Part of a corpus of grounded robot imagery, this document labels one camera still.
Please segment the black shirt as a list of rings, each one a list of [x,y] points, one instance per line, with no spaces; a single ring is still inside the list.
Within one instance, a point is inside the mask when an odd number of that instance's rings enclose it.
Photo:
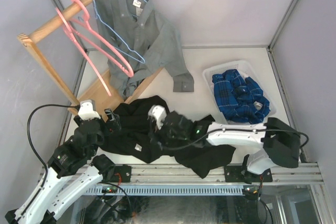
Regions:
[[[161,156],[173,156],[175,160],[205,178],[209,171],[228,165],[236,150],[230,145],[209,146],[204,148],[188,147],[180,151],[161,150],[151,142],[148,111],[154,105],[169,107],[158,95],[137,99],[130,104],[121,103],[113,111],[120,118],[121,130],[112,132],[100,146],[103,151],[119,155],[133,156],[145,163],[151,163]]]

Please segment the pink hanger of white shirt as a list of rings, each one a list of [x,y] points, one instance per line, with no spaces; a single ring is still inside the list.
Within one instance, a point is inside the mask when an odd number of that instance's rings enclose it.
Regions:
[[[95,65],[93,64],[93,62],[91,61],[91,59],[88,57],[88,55],[85,52],[85,50],[81,47],[80,43],[75,38],[74,32],[75,32],[76,35],[80,35],[80,37],[81,37],[81,34],[78,33],[75,29],[73,29],[72,26],[69,25],[69,23],[65,20],[65,18],[63,17],[61,11],[58,8],[56,8],[56,12],[57,12],[58,16],[60,17],[61,21],[63,22],[63,30],[64,30],[65,34],[73,42],[73,44],[77,47],[77,49],[80,51],[80,53],[86,59],[86,61],[88,62],[88,64],[92,67],[92,69],[94,70],[96,76],[98,77],[98,79],[100,80],[101,84],[103,85],[105,91],[107,92],[108,96],[111,96],[111,92],[110,92],[109,88],[107,87],[105,81],[103,80],[101,74],[99,73],[98,69],[95,67]]]

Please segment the blue plaid shirt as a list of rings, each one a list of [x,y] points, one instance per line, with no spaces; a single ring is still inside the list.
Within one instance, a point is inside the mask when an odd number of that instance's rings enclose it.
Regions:
[[[270,113],[270,102],[259,84],[251,77],[243,78],[236,69],[212,75],[214,98],[227,121],[262,123]]]

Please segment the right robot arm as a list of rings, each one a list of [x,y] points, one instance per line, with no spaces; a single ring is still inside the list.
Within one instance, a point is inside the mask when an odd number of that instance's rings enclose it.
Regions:
[[[162,106],[152,107],[148,116],[151,141],[200,178],[230,164],[238,147],[250,150],[241,168],[242,178],[249,182],[274,166],[299,166],[302,134],[278,118],[253,125],[227,125],[192,121],[175,111],[167,113]]]

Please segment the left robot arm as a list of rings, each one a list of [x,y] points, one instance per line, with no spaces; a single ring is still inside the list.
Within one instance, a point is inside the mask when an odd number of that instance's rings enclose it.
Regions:
[[[115,164],[106,155],[97,155],[97,149],[121,126],[110,109],[104,112],[106,121],[93,109],[77,116],[73,136],[55,149],[26,202],[6,213],[8,223],[56,223],[91,186],[113,180]]]

